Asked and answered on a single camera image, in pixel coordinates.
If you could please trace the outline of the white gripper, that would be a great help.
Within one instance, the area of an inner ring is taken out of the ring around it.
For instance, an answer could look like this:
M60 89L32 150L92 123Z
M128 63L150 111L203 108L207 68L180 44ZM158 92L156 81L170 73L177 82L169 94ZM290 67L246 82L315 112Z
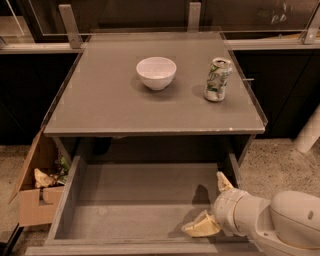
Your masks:
M221 231L226 236L251 236L256 238L271 229L270 201L255 197L248 192L233 189L234 186L223 172L216 173L218 189L212 213L201 212L181 230L190 237L208 237Z

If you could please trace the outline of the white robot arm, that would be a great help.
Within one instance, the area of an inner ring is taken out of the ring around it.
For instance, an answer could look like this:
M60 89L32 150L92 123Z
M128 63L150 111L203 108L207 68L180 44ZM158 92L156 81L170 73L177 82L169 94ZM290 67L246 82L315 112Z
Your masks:
M217 197L210 211L182 226L191 237L249 236L267 256L320 256L320 198L281 191L270 200L235 188L217 173Z

